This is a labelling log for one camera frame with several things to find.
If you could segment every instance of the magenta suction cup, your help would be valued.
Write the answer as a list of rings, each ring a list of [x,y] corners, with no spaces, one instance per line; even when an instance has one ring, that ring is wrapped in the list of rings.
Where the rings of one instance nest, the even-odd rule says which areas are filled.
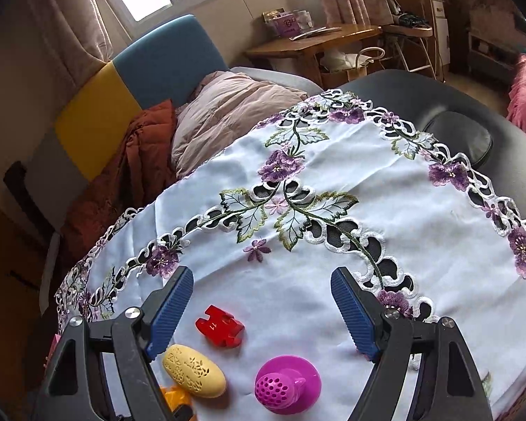
[[[255,378],[255,397],[278,415],[293,415],[310,408],[320,397],[316,368],[298,356],[277,356],[265,362]]]

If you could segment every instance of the beige wall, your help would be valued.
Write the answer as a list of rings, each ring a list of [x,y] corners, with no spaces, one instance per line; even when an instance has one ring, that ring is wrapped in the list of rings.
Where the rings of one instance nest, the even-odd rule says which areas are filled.
[[[107,3],[98,0],[98,6],[118,53],[130,39]],[[242,52],[267,39],[261,13],[275,8],[308,9],[318,23],[324,22],[319,0],[212,0],[188,13],[197,16],[225,61],[234,66],[248,64]],[[48,52],[25,0],[13,0],[0,17],[0,208],[34,236],[35,229],[2,178],[14,161],[27,162],[31,158],[66,102],[66,91],[54,77]]]

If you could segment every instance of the tablecloth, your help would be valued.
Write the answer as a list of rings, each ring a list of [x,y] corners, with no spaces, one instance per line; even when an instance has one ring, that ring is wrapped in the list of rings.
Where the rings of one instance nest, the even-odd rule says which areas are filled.
[[[340,90],[311,97],[129,209],[57,292],[59,330],[76,314],[97,321],[140,306],[182,264],[195,288],[173,340],[228,380],[225,407],[195,403],[200,420],[275,419],[253,386],[259,367],[283,354],[308,359],[323,381],[296,419],[343,420],[372,368],[331,296],[331,272],[346,266],[407,317],[454,318],[497,417],[526,385],[526,218],[465,155],[377,104]],[[195,328],[210,304],[245,325],[239,348],[213,348]],[[127,414],[112,356],[105,365],[114,406]],[[161,356],[152,367],[171,385]]]

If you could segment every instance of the metal screw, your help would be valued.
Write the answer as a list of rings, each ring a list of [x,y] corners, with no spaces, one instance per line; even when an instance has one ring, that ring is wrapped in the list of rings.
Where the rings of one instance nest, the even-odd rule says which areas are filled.
[[[442,326],[444,326],[445,328],[453,328],[454,326],[456,326],[456,322],[452,318],[444,316],[442,318]]]
[[[83,323],[84,319],[80,316],[80,315],[76,315],[76,316],[73,316],[70,321],[68,322],[68,324],[70,326],[80,326],[82,323]]]
[[[399,318],[398,309],[386,309],[384,310],[384,316],[389,320],[397,320]]]
[[[136,318],[140,315],[140,309],[138,307],[131,307],[124,311],[124,316],[127,318]]]

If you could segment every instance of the wooden side table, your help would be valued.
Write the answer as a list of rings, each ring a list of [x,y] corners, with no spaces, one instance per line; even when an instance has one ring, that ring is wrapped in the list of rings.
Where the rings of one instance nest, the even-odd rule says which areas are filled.
[[[382,33],[379,26],[340,24],[341,30],[290,41],[279,38],[245,51],[245,55],[256,68],[272,69],[271,58],[295,58],[304,77],[323,87],[320,65],[316,54],[344,46],[351,42],[372,38]]]

